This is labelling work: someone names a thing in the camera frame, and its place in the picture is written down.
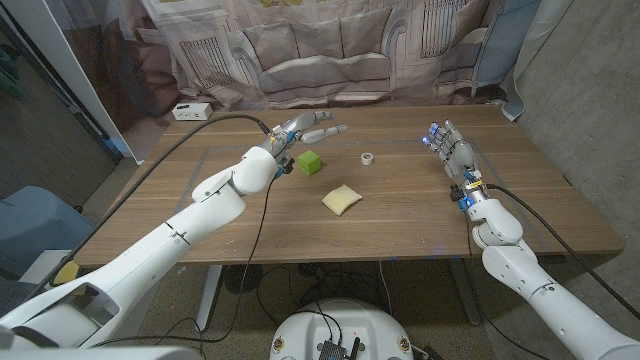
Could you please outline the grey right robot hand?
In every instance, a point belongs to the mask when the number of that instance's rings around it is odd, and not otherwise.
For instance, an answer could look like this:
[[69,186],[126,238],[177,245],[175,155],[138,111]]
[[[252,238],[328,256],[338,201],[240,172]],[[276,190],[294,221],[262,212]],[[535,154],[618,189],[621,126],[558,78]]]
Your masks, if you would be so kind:
[[452,200],[467,197],[481,185],[481,173],[471,145],[449,120],[443,125],[432,123],[422,142],[444,164],[447,176],[452,180]]

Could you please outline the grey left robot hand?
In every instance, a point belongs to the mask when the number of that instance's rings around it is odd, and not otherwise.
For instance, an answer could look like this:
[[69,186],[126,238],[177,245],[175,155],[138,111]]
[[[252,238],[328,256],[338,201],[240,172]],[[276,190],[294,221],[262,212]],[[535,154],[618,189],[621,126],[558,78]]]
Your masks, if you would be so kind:
[[268,151],[276,160],[281,160],[285,152],[296,142],[315,144],[326,138],[348,130],[347,125],[335,125],[327,129],[310,131],[322,121],[334,120],[336,116],[328,111],[304,112],[274,127],[260,147]]

